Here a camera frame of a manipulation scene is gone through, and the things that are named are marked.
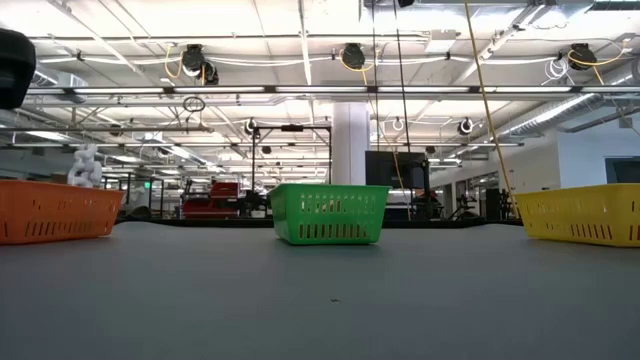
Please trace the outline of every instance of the orange basket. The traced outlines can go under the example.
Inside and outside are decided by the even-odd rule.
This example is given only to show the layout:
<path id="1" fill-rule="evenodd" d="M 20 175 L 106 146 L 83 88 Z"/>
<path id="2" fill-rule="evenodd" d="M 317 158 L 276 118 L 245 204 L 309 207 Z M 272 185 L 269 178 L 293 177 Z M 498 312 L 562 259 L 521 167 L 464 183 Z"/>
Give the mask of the orange basket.
<path id="1" fill-rule="evenodd" d="M 0 180 L 0 244 L 109 235 L 123 194 L 71 185 Z"/>

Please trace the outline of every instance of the black monitor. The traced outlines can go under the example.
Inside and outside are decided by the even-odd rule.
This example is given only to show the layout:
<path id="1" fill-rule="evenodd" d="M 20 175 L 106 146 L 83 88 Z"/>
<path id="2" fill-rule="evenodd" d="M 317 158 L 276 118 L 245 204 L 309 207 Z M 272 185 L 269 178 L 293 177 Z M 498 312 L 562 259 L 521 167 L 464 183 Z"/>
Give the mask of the black monitor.
<path id="1" fill-rule="evenodd" d="M 429 163 L 424 153 L 396 153 L 398 171 L 396 171 L 393 152 L 367 151 L 365 155 L 367 185 L 391 186 L 399 189 L 429 189 Z"/>

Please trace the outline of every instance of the white figure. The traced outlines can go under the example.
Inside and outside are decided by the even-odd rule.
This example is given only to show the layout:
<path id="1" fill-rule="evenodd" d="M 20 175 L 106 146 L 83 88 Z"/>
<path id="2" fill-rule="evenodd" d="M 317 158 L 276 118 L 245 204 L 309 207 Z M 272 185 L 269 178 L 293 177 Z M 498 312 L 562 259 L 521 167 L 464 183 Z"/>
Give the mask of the white figure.
<path id="1" fill-rule="evenodd" d="M 97 151 L 98 147 L 95 144 L 89 144 L 81 145 L 80 149 L 73 154 L 75 162 L 67 177 L 69 185 L 88 188 L 100 185 L 102 165 L 94 159 Z"/>

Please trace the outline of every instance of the red machine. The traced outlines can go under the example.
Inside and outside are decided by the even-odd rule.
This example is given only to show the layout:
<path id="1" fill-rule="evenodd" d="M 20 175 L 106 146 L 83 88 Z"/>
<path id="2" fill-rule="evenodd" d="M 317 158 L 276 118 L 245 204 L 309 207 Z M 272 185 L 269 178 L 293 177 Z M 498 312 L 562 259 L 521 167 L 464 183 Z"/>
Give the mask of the red machine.
<path id="1" fill-rule="evenodd" d="M 185 219 L 235 219 L 239 216 L 238 183 L 213 182 L 207 192 L 191 192 L 193 181 L 187 180 L 182 193 L 182 215 Z"/>

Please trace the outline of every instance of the white column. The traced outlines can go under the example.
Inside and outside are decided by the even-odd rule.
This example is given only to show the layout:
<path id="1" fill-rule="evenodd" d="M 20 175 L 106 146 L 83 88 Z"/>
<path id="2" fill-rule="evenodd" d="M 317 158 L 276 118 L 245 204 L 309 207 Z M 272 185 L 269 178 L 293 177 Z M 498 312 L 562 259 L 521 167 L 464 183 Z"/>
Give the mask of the white column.
<path id="1" fill-rule="evenodd" d="M 332 183 L 365 185 L 365 151 L 369 150 L 367 104 L 333 104 Z"/>

